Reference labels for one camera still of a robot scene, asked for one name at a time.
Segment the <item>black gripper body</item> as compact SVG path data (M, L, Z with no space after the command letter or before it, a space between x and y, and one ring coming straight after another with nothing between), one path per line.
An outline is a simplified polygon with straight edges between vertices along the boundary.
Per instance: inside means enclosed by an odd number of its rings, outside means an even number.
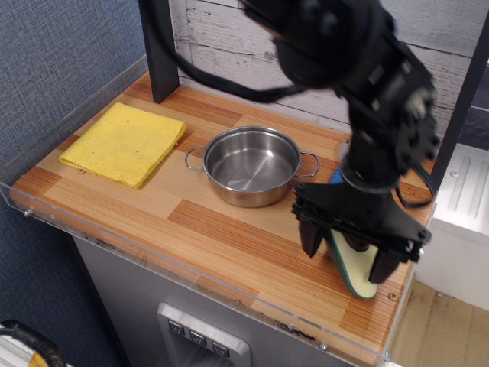
M297 219L325 230L352 235L394 253L400 263L418 261L432 238L427 228L403 211L391 193L365 193L347 183L298 183L293 187Z

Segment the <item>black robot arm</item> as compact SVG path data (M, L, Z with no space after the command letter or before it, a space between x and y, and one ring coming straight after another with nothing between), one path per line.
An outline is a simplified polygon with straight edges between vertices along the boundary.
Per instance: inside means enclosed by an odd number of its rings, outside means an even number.
M417 261L430 233L406 214L400 178L433 159L439 138L432 75L398 41L377 1L247 1L245 14L274 38L280 67L304 89L331 89L348 103L352 137L342 182L298 183L293 212L303 251L314 256L333 229L377 254L368 279L384 282L400 263Z

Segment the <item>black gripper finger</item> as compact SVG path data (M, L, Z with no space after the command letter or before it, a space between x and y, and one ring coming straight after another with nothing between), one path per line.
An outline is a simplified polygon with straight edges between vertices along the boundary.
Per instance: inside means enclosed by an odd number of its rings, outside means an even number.
M373 284L384 283L396 271L399 263L399 257L394 253L378 249L368 280Z
M310 258L314 257L322 243L325 229L308 219L301 219L299 232L303 251Z

